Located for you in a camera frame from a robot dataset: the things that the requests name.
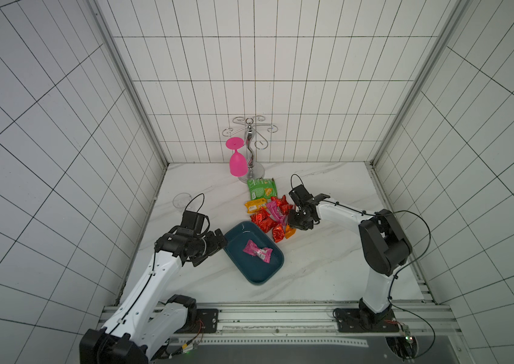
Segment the red tea bag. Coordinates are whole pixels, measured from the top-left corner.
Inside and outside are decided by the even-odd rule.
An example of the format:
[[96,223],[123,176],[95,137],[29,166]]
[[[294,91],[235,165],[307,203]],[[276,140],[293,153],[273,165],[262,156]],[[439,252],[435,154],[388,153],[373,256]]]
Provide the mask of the red tea bag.
[[282,215],[288,215],[290,210],[295,208],[294,205],[287,201],[287,197],[285,195],[283,195],[281,198],[272,197],[272,202],[275,203]]
[[272,229],[272,237],[276,244],[283,241],[283,239],[285,238],[285,233],[286,230],[283,224],[278,224]]
[[270,218],[270,217],[267,217],[263,220],[260,221],[259,223],[259,228],[264,232],[264,233],[269,233],[272,229],[274,229],[275,227],[277,227],[279,225],[279,222],[278,221],[275,221],[273,218]]
[[269,218],[270,215],[266,208],[261,208],[258,212],[250,216],[251,221],[257,225],[261,225],[263,221],[267,221]]

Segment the purple tea bag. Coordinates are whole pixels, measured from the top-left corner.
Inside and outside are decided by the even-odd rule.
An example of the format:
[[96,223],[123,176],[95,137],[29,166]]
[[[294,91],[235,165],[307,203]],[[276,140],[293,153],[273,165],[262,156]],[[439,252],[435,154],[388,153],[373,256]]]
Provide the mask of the purple tea bag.
[[281,225],[287,224],[287,216],[281,211],[280,207],[275,201],[270,201],[266,204],[267,210],[273,220]]

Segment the pink tea bag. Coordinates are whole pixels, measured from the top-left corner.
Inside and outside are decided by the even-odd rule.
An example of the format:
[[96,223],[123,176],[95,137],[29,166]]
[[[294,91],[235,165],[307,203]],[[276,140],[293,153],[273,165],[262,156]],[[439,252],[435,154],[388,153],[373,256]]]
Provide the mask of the pink tea bag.
[[260,258],[261,261],[269,264],[271,262],[273,250],[269,247],[259,247],[254,241],[249,240],[243,248],[243,252],[250,256],[256,256]]

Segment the yellow snack packet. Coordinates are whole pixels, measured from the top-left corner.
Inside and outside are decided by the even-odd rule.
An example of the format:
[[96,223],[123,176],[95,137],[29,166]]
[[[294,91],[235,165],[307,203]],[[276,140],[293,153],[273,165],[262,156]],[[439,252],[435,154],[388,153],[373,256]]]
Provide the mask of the yellow snack packet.
[[252,214],[257,213],[261,209],[265,208],[267,203],[268,203],[268,200],[266,198],[261,198],[261,199],[250,200],[249,202],[245,203],[244,206],[246,207],[247,213],[252,215]]

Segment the orange tea bag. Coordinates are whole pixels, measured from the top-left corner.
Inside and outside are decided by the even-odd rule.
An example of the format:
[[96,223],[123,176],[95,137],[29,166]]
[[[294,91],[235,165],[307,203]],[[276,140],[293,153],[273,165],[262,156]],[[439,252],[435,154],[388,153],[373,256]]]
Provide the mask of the orange tea bag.
[[284,230],[284,237],[286,239],[289,239],[291,238],[293,235],[295,235],[296,233],[296,229],[294,227],[290,227],[288,224],[286,225],[285,227],[285,230]]

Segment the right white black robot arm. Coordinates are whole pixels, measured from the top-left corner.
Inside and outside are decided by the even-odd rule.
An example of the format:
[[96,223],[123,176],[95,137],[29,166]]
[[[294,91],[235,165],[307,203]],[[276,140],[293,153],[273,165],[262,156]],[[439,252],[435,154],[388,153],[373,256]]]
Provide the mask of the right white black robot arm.
[[289,196],[295,204],[288,215],[291,228],[308,231],[320,221],[329,221],[360,236],[369,277],[359,301],[358,318],[362,329],[372,329],[392,312],[395,270],[403,268],[413,252],[395,213],[387,209],[373,213],[354,209],[327,194],[313,196],[302,185],[290,191]]

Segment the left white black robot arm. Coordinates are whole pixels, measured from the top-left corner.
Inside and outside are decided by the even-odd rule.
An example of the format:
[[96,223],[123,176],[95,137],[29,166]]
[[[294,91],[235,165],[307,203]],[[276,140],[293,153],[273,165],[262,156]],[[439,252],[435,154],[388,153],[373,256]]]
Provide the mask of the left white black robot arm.
[[219,229],[198,234],[185,227],[173,227],[160,237],[135,288],[100,329],[90,329],[82,337],[79,361],[149,363],[164,355],[174,334],[200,335],[205,323],[198,317],[192,297],[173,295],[160,312],[155,310],[184,264],[198,266],[227,244]]

